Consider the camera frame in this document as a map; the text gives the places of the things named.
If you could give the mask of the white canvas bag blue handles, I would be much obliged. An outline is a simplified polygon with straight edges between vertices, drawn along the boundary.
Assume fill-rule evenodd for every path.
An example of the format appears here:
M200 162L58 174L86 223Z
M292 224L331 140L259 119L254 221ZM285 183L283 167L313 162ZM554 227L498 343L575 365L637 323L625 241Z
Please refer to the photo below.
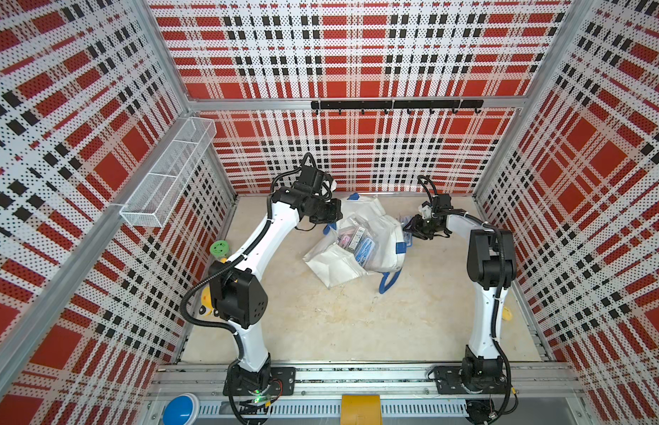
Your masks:
M328 288L380 274L378 292L398 281L407 241L400 221L376 197L354 193L341 201L343 218L325 226L322 240L303 261Z

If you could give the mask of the blue compass set case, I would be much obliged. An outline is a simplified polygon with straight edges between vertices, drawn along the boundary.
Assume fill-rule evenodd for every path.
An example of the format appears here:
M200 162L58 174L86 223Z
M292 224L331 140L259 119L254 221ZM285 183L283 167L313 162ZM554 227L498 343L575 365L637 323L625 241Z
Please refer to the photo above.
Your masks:
M363 237L354 251L354 258L361 267L366 267L371 259L376 243L371 237Z
M404 243L407 249L413 246L413 235L408 231L408 225L412 219L413 219L412 215L399 216L400 225L403 231Z

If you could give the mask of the pink compass set case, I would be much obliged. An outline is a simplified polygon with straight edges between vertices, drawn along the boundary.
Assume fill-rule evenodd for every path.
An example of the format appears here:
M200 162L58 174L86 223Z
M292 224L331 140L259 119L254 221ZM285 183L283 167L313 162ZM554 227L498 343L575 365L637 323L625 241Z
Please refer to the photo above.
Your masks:
M346 251L354 253L357 249L361 239L366 232L363 226L352 226L343 228L339 232L338 245Z

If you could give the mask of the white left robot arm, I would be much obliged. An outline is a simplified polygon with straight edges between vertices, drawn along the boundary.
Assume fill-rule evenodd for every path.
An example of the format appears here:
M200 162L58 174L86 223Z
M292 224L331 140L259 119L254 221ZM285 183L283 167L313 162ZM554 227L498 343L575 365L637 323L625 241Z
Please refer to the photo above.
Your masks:
M269 262L303 218L314 224L330 224L342 218L341 202L333 197L327 183L318 191L283 187L267 197L266 207L266 215L245 244L188 290L179 307L182 317L195 326L230 331L237 345L236 365L250 373L259 373L269 364L260 325L268 306L262 277ZM189 312L189 302L207 286L219 322L200 320Z

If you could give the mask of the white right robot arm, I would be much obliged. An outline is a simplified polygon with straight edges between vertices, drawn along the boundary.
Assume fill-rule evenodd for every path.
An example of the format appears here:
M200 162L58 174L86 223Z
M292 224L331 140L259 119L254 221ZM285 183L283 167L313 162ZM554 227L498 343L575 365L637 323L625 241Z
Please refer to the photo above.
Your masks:
M516 278L513 234L462 210L438 212L425 219L414 216L404 231L413 237L458 235L468 242L467 274L474 284L474 322L462 360L462 374L496 377L508 364L499 345L501 315L508 290Z

